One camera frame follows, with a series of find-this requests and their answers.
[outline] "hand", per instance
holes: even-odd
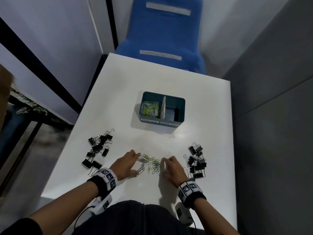
[[[137,176],[137,170],[131,170],[137,159],[141,154],[135,153],[134,150],[127,152],[123,157],[117,159],[115,163],[110,166],[110,169],[114,172],[117,180],[124,180],[130,176]]]
[[[163,176],[168,179],[169,182],[173,184],[173,186],[178,188],[178,186],[180,186],[182,183],[189,180],[176,157],[171,156],[169,159],[162,158],[162,160],[165,161],[166,164],[166,169],[165,172],[163,172]]]

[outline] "black sleeve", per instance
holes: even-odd
[[[0,235],[12,234],[43,235],[39,225],[30,218],[22,218],[4,230]]]

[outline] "wristband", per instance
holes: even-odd
[[[106,197],[116,186],[117,177],[109,168],[101,168],[92,175],[92,181],[98,187],[98,196]]]
[[[178,187],[178,197],[185,207],[194,209],[194,201],[206,197],[198,184],[194,181],[186,181]]]

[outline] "tabletop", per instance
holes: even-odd
[[[139,121],[139,107],[145,91],[182,97],[186,100],[185,121],[178,128]],[[187,166],[193,142],[203,147],[207,161],[206,177],[196,182],[207,201],[237,229],[233,126],[230,82],[168,66],[109,54],[60,158],[47,182],[42,197],[55,199],[89,177],[81,165],[91,146],[88,138],[114,129],[113,143],[105,158],[95,160],[110,167],[131,149],[161,159],[174,155]],[[133,169],[139,169],[136,162]],[[159,174],[145,171],[136,178],[120,181],[111,193],[115,204],[136,200],[158,204],[174,216],[179,202],[177,189]],[[191,210],[197,228],[202,228]]]

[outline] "label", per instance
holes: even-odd
[[[160,122],[161,124],[168,124],[168,125],[172,125],[172,126],[179,126],[179,124],[171,124],[171,123],[166,123],[166,122]]]
[[[142,119],[142,118],[141,118],[141,120],[143,120],[143,121],[149,121],[149,122],[153,122],[153,123],[159,123],[159,121],[156,121],[156,120],[147,120],[147,119]]]

